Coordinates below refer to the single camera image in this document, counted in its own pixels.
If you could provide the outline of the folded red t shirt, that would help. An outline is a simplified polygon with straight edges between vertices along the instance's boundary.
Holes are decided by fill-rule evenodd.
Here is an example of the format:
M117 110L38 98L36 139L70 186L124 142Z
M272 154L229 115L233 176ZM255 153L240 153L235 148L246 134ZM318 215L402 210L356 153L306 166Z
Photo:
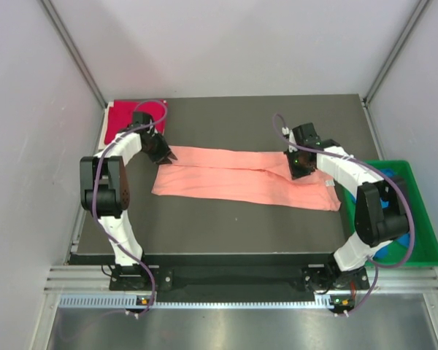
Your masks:
M115 138L116 134L132 123L133 112L147 112L155 121L160 120L168 107L166 100L154 101L123 101L114 100L113 107L109 110L106 146Z

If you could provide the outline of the salmon pink t shirt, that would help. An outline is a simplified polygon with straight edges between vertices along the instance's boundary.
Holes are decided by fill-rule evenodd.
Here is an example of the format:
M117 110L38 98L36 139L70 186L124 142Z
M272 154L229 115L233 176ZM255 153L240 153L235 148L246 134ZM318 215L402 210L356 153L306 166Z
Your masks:
M292 179L282 152L173 146L177 159L158 169L154 195L244 201L338 211L334 180L322 171Z

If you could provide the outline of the left aluminium frame post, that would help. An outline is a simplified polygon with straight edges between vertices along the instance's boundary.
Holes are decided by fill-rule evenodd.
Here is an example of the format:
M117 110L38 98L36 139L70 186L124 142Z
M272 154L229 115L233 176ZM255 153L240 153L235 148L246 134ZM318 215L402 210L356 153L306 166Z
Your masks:
M80 50L78 49L76 43L74 42L72 35L69 32L63 18L60 16L57 8L55 7L53 1L51 0L38 0L37 3L44 11L48 20L50 21L52 27L57 33L59 39L62 41L66 51L68 52L72 62L79 71L81 77L85 81L89 90L91 91L93 97L96 99L98 105L101 108L105 108L107 105L107 100L103 96L99 86L97 85L87 63L85 62Z

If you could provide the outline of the blue t shirt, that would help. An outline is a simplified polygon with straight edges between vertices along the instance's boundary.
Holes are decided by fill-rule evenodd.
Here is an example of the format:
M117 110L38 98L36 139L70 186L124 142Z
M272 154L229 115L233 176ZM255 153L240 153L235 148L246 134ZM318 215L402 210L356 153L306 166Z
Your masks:
M382 161L380 163L377 163L377 166L380 166L379 170L389 177L400 176L406 182L411 181L413 179L413 176L410 173L410 167L406 162ZM347 218L348 218L348 222L350 223L350 231L353 232L355 230L354 218L355 218L355 208L356 208L356 197L352 195L350 192L348 192L347 190L344 191L344 196L345 196ZM405 256L409 244L410 244L410 234L406 233L403 236L396 239L395 241L392 241L389 245L379 249L374 254L373 260L384 265L393 265L395 263L398 263Z

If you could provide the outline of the aluminium frame post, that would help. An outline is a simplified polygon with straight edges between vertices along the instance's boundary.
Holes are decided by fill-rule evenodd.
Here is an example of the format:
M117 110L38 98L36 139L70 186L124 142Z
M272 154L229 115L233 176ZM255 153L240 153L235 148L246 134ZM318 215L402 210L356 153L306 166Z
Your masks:
M430 4L431 0L419 0L415 2L413 10L408 16L406 23L401 27L401 31L396 36L396 40L383 61L373 83L369 86L366 95L361 99L362 106L365 109L367 109L373 101Z
M66 51L68 52L72 62L79 71L81 77L85 81L89 90L91 91L93 97L96 99L98 105L101 108L105 108L107 105L107 100L103 96L99 86L97 85L87 63L85 62L80 50L78 49L76 43L74 42L72 35L69 32L63 18L60 16L57 8L55 7L53 1L51 0L38 0L37 3L44 11L48 20L50 21L52 27L57 33L59 39L62 41Z

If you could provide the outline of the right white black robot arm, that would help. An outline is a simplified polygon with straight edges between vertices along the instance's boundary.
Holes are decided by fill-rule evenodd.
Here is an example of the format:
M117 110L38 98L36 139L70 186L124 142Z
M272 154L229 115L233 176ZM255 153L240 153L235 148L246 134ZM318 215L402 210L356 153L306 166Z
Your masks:
M285 154L294 179L319 170L356 198L354 232L332 254L334 265L326 270L327 282L341 289L352 281L353 271L371 260L378 250L410 234L410 245L401 261L381 265L381 268L397 268L405 264L415 243L415 223L402 178L386 176L349 155L338 144L324 149L322 145L321 141L314 147L290 143Z

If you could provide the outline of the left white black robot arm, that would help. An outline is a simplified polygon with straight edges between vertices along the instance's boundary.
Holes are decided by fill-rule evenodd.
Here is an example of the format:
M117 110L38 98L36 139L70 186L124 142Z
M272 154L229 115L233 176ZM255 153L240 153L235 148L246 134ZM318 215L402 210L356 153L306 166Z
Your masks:
M130 191L126 166L139 153L156 165L170 164L176 156L157 131L119 133L100 152L80 160L80 201L104 230L115 253L115 264L128 267L126 281L143 289L151 279L139 263L143 248L134 236L129 217Z

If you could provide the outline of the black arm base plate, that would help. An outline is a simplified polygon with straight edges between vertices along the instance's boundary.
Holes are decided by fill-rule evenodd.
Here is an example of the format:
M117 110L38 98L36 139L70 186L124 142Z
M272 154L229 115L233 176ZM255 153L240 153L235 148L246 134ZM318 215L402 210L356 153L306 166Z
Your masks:
M297 291L368 289L366 269L340 272L330 254L146 254L159 292L186 287L290 287Z

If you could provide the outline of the right aluminium frame post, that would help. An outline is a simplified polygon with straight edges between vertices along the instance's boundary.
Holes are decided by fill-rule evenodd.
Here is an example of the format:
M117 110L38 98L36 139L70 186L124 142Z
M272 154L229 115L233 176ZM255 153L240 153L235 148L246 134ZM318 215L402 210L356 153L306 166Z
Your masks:
M366 95L361 99L362 106L365 109L367 109L373 101L430 4L431 0L419 0L415 2L413 10L408 16L406 23L401 27L401 31L396 36L396 40L383 61L373 83L369 86Z

